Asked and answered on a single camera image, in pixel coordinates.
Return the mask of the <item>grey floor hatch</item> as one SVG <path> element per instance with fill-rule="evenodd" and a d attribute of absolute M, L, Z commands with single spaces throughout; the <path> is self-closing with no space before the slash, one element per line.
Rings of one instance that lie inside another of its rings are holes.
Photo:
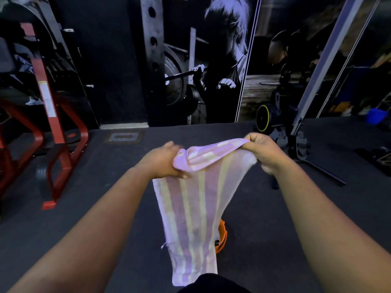
<path fill-rule="evenodd" d="M 139 144 L 143 140 L 144 130 L 125 130 L 110 132 L 104 142 L 107 144 Z"/>

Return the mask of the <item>person's left hand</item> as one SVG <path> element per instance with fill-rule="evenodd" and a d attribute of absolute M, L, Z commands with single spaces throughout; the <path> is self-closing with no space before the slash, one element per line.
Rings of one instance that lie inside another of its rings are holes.
<path fill-rule="evenodd" d="M 174 159 L 181 148 L 181 146 L 170 141 L 147 153 L 134 166 L 134 169 L 148 181 L 165 177 L 187 179 L 189 175 L 186 172 L 173 167 Z"/>

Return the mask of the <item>black machine base legs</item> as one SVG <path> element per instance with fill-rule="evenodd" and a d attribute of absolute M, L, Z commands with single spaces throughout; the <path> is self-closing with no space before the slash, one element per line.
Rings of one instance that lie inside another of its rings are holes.
<path fill-rule="evenodd" d="M 329 179 L 336 182 L 340 187 L 346 185 L 346 181 L 326 170 L 323 167 L 315 164 L 314 162 L 309 161 L 308 149 L 310 145 L 304 136 L 304 132 L 299 130 L 294 135 L 287 133 L 287 127 L 283 125 L 277 125 L 273 128 L 272 132 L 269 135 L 276 144 L 296 163 L 305 163 L 317 171 L 323 173 Z"/>

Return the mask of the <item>person's black clothing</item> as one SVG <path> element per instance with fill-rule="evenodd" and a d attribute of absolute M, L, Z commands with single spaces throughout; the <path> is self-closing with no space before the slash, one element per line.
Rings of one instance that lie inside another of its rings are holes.
<path fill-rule="evenodd" d="M 177 293 L 252 293 L 236 282 L 213 273 L 205 273 Z"/>

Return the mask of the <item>person's right hand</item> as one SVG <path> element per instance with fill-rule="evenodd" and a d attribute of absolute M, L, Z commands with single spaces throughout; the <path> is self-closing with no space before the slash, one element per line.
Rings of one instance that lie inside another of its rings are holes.
<path fill-rule="evenodd" d="M 266 143 L 260 150 L 247 150 L 252 152 L 260 162 L 262 169 L 270 174 L 275 175 L 283 167 L 291 163 L 291 159 L 282 151 L 276 142 L 266 135 Z"/>

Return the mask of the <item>person's right forearm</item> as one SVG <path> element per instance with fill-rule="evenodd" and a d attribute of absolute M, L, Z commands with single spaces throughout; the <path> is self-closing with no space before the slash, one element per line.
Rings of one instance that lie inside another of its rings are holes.
<path fill-rule="evenodd" d="M 291 159 L 273 171 L 306 259 L 327 293 L 391 293 L 391 254 Z"/>

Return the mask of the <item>pink striped towel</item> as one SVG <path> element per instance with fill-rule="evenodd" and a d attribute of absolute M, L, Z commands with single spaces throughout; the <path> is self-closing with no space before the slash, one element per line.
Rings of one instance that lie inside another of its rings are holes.
<path fill-rule="evenodd" d="M 172 263 L 172 284 L 184 287 L 205 273 L 217 274 L 215 240 L 223 212 L 255 155 L 244 138 L 185 150 L 190 177 L 153 180 Z"/>

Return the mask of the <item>blue bucket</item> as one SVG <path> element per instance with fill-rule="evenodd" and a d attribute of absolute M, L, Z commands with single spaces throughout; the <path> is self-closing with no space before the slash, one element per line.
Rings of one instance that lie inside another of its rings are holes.
<path fill-rule="evenodd" d="M 365 122 L 371 125 L 378 125 L 388 116 L 388 114 L 389 112 L 386 110 L 371 108 L 365 116 Z"/>

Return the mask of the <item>black weight plate with yellow rim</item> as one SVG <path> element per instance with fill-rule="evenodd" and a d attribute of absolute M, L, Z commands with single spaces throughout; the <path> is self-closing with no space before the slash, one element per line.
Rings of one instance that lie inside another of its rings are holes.
<path fill-rule="evenodd" d="M 272 111 L 274 105 L 270 103 L 262 104 L 256 113 L 256 128 L 257 131 L 269 135 L 272 130 Z"/>

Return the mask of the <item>red gym machine frame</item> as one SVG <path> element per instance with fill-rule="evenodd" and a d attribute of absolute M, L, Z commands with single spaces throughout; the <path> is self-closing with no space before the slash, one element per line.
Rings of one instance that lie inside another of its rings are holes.
<path fill-rule="evenodd" d="M 29 56 L 33 76 L 42 97 L 44 116 L 53 139 L 50 148 L 44 148 L 46 137 L 41 127 L 37 126 L 32 116 L 26 114 L 18 105 L 9 100 L 0 98 L 0 108 L 2 108 L 11 118 L 16 119 L 24 127 L 29 129 L 34 137 L 30 148 L 25 151 L 18 160 L 14 160 L 11 152 L 4 141 L 3 133 L 0 132 L 0 198 L 3 197 L 9 186 L 20 176 L 21 172 L 30 163 L 36 153 L 44 151 L 45 155 L 37 164 L 35 185 L 42 196 L 42 210 L 50 210 L 56 207 L 67 182 L 69 181 L 75 167 L 89 142 L 89 131 L 83 120 L 77 115 L 71 104 L 59 97 L 51 87 L 48 78 L 48 71 L 44 58 L 40 51 L 40 39 L 31 23 L 18 23 L 17 36 L 19 44 L 26 48 L 24 52 Z M 66 139 L 66 131 L 63 129 L 60 112 L 64 112 L 75 124 L 79 132 L 76 137 L 80 137 L 76 145 L 70 146 Z"/>

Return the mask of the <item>gym wall poster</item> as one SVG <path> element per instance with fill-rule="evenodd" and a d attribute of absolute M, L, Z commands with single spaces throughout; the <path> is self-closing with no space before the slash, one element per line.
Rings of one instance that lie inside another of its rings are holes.
<path fill-rule="evenodd" d="M 238 121 L 262 0 L 127 0 L 149 127 Z"/>

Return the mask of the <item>person's left forearm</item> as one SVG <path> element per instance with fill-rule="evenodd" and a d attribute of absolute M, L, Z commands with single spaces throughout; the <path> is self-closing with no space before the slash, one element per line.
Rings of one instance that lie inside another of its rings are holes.
<path fill-rule="evenodd" d="M 153 169 L 129 169 L 7 293 L 103 293 Z"/>

